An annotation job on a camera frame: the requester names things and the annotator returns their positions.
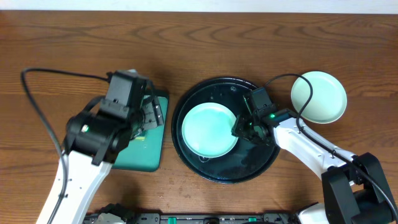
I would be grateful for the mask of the round black serving tray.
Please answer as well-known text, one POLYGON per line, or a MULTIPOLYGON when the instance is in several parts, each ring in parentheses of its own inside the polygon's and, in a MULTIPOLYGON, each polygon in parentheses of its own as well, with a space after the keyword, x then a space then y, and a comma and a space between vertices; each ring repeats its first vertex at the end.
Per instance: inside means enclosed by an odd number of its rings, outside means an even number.
POLYGON ((183 163, 201 177, 224 184, 245 182, 261 175, 277 158, 280 147, 271 142, 256 145, 238 139, 224 156, 204 159, 189 150, 183 140, 183 119, 194 106, 201 103, 219 103, 234 115, 247 114, 243 95, 258 88, 241 78, 217 77, 198 83, 184 94, 174 110, 171 135, 175 150, 183 163))

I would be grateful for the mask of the mint plate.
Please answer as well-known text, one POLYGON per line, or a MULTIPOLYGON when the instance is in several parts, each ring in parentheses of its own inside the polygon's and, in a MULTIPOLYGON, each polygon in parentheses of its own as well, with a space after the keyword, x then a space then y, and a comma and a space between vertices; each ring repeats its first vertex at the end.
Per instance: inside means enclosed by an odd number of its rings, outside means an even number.
POLYGON ((196 105, 183 119, 183 141, 198 156, 221 157, 229 153, 238 141, 232 135, 235 121, 234 113, 222 104, 196 105))
POLYGON ((318 124, 337 121, 345 113, 348 100, 343 85, 334 76, 320 71, 304 73, 296 79, 290 94, 293 107, 301 117, 318 124))

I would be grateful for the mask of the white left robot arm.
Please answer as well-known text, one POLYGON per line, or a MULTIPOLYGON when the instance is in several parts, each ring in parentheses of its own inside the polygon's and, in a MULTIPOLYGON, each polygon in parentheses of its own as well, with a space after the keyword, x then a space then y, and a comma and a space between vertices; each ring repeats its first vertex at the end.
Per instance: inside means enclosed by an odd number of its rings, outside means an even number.
POLYGON ((135 70, 109 74, 108 92, 67 123, 59 167, 37 223, 81 223, 118 154, 164 123, 151 80, 135 70))

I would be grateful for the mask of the green scouring sponge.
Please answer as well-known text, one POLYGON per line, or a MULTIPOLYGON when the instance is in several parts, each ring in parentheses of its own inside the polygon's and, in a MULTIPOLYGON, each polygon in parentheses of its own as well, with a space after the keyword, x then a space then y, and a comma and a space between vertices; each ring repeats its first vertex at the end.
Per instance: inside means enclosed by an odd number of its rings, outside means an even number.
POLYGON ((146 139, 145 135, 138 135, 134 138, 134 140, 144 141, 146 139))

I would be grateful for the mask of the black rectangular soapy water tray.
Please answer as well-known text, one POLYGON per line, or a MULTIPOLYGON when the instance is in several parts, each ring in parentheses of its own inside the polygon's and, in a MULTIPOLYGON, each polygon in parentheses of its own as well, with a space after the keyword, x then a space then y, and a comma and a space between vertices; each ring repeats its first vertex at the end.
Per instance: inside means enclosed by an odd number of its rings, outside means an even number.
POLYGON ((121 151, 112 169, 154 172, 159 168, 165 124, 144 131, 144 141, 132 140, 121 151))

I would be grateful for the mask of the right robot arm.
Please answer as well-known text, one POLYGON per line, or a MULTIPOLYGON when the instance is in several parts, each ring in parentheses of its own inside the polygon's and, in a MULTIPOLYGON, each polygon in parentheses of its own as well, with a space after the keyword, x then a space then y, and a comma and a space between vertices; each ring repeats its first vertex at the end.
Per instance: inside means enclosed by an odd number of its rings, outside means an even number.
POLYGON ((293 154, 322 182, 323 203, 296 214, 297 223, 391 223, 397 206, 379 160, 343 150, 305 125, 289 109, 278 110, 265 88, 244 94, 248 112, 237 117, 232 134, 293 154))

